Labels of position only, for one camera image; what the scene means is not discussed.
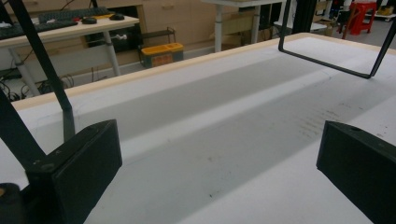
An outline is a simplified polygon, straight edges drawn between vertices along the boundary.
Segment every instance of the computer mouse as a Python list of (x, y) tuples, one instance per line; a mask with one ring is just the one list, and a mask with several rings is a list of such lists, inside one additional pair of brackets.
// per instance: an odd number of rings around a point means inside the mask
[(120, 13), (116, 13), (110, 17), (111, 21), (123, 21), (125, 20), (124, 16)]
[(96, 24), (97, 20), (96, 20), (96, 18), (86, 17), (86, 18), (82, 19), (81, 22), (82, 22), (82, 24)]

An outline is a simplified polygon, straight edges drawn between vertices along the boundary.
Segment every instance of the floor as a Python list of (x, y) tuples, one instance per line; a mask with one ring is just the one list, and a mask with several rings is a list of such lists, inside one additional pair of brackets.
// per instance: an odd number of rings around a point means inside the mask
[[(366, 31), (362, 31), (360, 35), (347, 34), (346, 40), (369, 45), (382, 46), (392, 23), (393, 21), (375, 20), (370, 34), (367, 34)], [(338, 34), (336, 30), (334, 30), (332, 33), (332, 37), (341, 38), (342, 34)], [(396, 49), (395, 40), (392, 41), (389, 48)]]

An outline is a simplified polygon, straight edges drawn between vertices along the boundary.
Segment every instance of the table leg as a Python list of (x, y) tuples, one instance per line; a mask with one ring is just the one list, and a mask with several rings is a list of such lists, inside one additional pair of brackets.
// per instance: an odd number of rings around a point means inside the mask
[(113, 65), (114, 75), (118, 77), (121, 75), (121, 73), (119, 68), (119, 62), (117, 61), (116, 51), (114, 50), (113, 42), (111, 42), (110, 33), (108, 31), (104, 31), (103, 35), (105, 36), (107, 53), (110, 56), (111, 64)]
[(221, 26), (222, 26), (222, 5), (216, 5), (216, 23), (215, 23), (215, 52), (221, 51)]
[(20, 71), (24, 82), (29, 87), (29, 90), (32, 92), (33, 96), (40, 95), (40, 91), (35, 85), (35, 82), (33, 81), (32, 77), (30, 76), (29, 71), (26, 68), (26, 65), (24, 65), (23, 61), (18, 56), (17, 52), (15, 52), (15, 49), (8, 49), (8, 51), (11, 54), (12, 58), (14, 59), (15, 65), (17, 65), (18, 70)]
[(254, 7), (254, 19), (253, 19), (253, 27), (251, 30), (251, 43), (257, 43), (257, 35), (259, 33), (259, 26), (260, 26), (260, 12), (262, 10), (262, 6), (255, 6)]

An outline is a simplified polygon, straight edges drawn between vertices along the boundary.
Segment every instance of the red chair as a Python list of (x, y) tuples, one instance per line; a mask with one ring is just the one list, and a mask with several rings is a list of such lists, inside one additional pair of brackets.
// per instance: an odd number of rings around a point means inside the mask
[[(359, 14), (357, 17), (354, 19), (352, 22), (352, 26), (350, 28), (350, 34), (351, 35), (359, 35), (362, 30), (367, 30), (367, 33), (370, 34), (370, 29), (373, 25), (374, 17), (375, 17), (375, 11), (376, 11), (376, 2), (353, 2), (350, 5), (350, 8), (356, 7), (356, 10), (359, 11)], [(372, 15), (370, 18), (370, 21), (364, 22), (364, 19), (366, 17), (366, 13), (372, 10)]]

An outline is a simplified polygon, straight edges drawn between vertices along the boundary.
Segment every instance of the white desk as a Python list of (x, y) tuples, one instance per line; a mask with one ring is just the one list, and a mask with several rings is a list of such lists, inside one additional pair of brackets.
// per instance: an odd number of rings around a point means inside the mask
[[(370, 71), (378, 47), (299, 34), (285, 49)], [(119, 125), (123, 166), (86, 223), (371, 223), (316, 160), (326, 119), (396, 145), (388, 53), (366, 80), (281, 53), (274, 39), (66, 90), (77, 131)], [(14, 106), (47, 153), (62, 143), (52, 93)], [(27, 184), (1, 141), (0, 179)]]
[(223, 6), (228, 7), (255, 7), (253, 28), (251, 31), (251, 43), (257, 42), (257, 33), (260, 25), (260, 11), (261, 5), (272, 3), (286, 2), (286, 0), (201, 0), (205, 3), (216, 5), (216, 22), (215, 22), (215, 52), (221, 51), (221, 24), (222, 24), (222, 10)]
[[(79, 68), (87, 68), (90, 66), (96, 66), (97, 64), (102, 64), (103, 62), (111, 62), (114, 69), (114, 74), (116, 76), (120, 75), (119, 64), (117, 62), (116, 53), (112, 46), (111, 37), (108, 31), (117, 30), (121, 28), (126, 28), (133, 26), (138, 23), (139, 19), (125, 17), (123, 21), (111, 21), (109, 19), (98, 20), (96, 24), (85, 25), (81, 22), (78, 25), (65, 27), (57, 30), (47, 31), (39, 33), (43, 43), (48, 43), (51, 41), (58, 41), (73, 38), (76, 36), (90, 35), (102, 32), (105, 36), (106, 45), (99, 48), (85, 49), (73, 54), (61, 55), (52, 57), (52, 63), (55, 70), (66, 74), (68, 71), (77, 71)], [(0, 41), (0, 48), (9, 49), (15, 64), (18, 66), (24, 81), (29, 86), (30, 91), (33, 95), (39, 95), (39, 91), (35, 86), (35, 82), (42, 79), (44, 73), (38, 62), (31, 63), (31, 69), (28, 69), (22, 61), (19, 55), (15, 52), (16, 47), (28, 46), (29, 41), (26, 36), (19, 36), (15, 38), (5, 39)]]

